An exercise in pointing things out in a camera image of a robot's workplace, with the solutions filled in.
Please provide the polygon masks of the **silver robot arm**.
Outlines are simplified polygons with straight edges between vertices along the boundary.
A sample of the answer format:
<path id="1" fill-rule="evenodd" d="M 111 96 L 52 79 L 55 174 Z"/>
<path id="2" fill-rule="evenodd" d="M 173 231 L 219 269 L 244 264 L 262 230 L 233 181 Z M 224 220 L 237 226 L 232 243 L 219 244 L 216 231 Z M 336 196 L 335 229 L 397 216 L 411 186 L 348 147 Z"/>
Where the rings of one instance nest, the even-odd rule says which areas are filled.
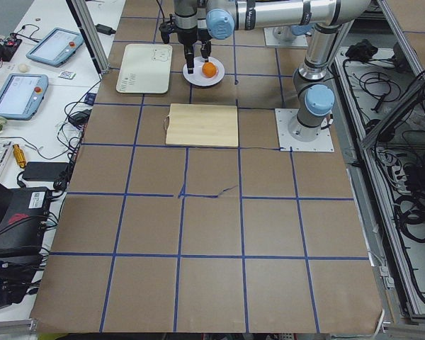
<path id="1" fill-rule="evenodd" d="M 329 65 L 367 1 L 175 1 L 159 31 L 177 38 L 189 76 L 213 58 L 212 86 L 191 85 L 192 104 L 301 108 L 305 91 L 329 82 Z"/>

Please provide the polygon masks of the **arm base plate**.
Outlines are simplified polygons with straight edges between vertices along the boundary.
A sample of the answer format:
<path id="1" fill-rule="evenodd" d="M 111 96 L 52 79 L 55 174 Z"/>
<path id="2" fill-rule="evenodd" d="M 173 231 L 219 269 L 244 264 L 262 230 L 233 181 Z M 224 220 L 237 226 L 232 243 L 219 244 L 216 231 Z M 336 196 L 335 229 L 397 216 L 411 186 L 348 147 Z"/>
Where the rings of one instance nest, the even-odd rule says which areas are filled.
<path id="1" fill-rule="evenodd" d="M 264 28 L 264 36 L 267 47 L 285 47 L 291 49 L 306 50 L 308 47 L 304 28 L 298 30 L 294 26 L 280 26 Z"/>
<path id="2" fill-rule="evenodd" d="M 298 109 L 276 108 L 279 149 L 284 152 L 334 152 L 327 119 L 310 128 L 298 121 Z"/>

